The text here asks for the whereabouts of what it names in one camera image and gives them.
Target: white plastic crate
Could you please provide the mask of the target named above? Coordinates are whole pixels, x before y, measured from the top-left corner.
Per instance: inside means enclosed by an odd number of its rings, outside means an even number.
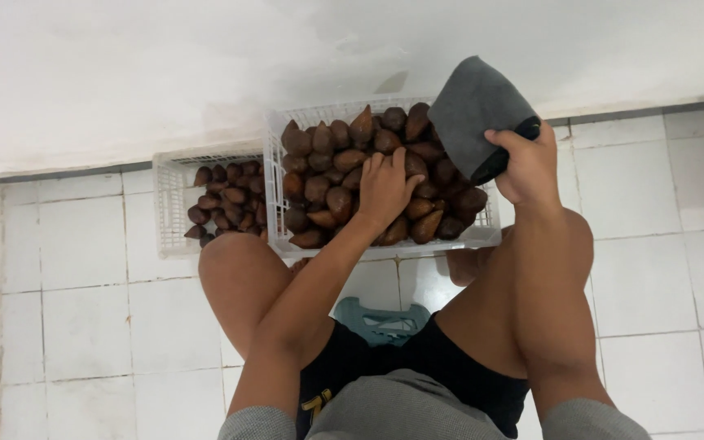
[[[276,249],[281,257],[299,258],[317,255],[319,250],[304,250],[290,244],[292,236],[284,226],[283,214],[289,208],[289,202],[282,193],[282,157],[286,151],[282,147],[281,136],[289,120],[294,119],[301,129],[318,125],[319,121],[330,124],[335,119],[351,123],[363,111],[366,105],[371,105],[374,114],[384,112],[387,107],[399,106],[407,112],[416,103],[433,104],[434,97],[422,98],[392,98],[373,99],[357,103],[344,103],[329,106],[316,106],[295,110],[270,110],[265,114],[265,132],[263,135],[263,156],[265,163],[265,201],[268,204],[268,239],[271,247]],[[462,247],[496,246],[502,242],[502,231],[499,228],[499,217],[495,185],[486,184],[482,188],[488,193],[488,203],[478,215],[474,225],[458,237],[457,240],[434,240],[427,244],[415,244],[411,239],[394,246],[369,247],[363,258],[388,258],[397,254],[427,253],[458,249]]]
[[[262,141],[252,139],[212,145],[192,150],[156,154],[153,158],[156,245],[161,258],[181,257],[200,252],[200,241],[184,237],[193,225],[186,211],[197,204],[205,186],[192,186],[202,165],[227,166],[252,159],[262,161]],[[210,233],[213,222],[206,225]]]

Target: gray shirt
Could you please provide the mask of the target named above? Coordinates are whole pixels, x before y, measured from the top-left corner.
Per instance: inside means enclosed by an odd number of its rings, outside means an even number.
[[[615,408],[576,398],[553,408],[542,422],[544,440],[646,440],[648,433]],[[294,440],[295,423],[283,411],[252,406],[228,416],[219,440]],[[363,376],[319,413],[310,440],[505,440],[482,411],[462,404],[430,377],[411,370]]]

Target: leg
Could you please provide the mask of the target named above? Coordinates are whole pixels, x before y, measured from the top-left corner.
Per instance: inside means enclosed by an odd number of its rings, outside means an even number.
[[[293,273],[269,245],[246,233],[225,234],[210,242],[202,249],[199,269],[213,314],[232,346],[246,359],[255,329],[293,280]],[[328,316],[303,366],[322,351],[333,326]]]
[[[593,237],[581,215],[570,210],[565,213],[574,231],[572,264],[576,268],[575,282],[579,289],[583,289],[594,258]],[[517,227],[514,227],[495,250],[480,250],[477,255],[479,275],[439,311],[436,324],[477,363],[499,374],[524,379],[526,365],[515,340],[514,321],[512,235],[517,233]],[[447,260],[448,263],[457,261],[449,253]]]

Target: person's left hand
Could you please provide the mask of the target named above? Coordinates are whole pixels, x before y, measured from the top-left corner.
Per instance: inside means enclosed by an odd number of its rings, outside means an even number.
[[[379,233],[384,232],[401,214],[411,199],[412,191],[428,177],[413,175],[407,181],[405,157],[406,149],[401,147],[392,156],[374,153],[363,164],[357,214],[372,220]]]

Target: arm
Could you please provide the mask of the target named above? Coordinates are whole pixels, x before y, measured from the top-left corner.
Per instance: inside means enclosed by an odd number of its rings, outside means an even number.
[[[424,177],[405,178],[405,149],[374,154],[363,165],[360,209],[301,270],[255,331],[228,410],[273,406],[296,417],[299,360],[336,303],[352,269],[371,242],[399,215]]]
[[[543,122],[535,142],[513,132],[486,137],[510,153],[497,185],[515,205],[515,320],[527,323],[515,326],[515,336],[540,419],[573,398],[612,405],[596,369],[586,280],[572,266],[572,230],[559,200],[553,130]]]

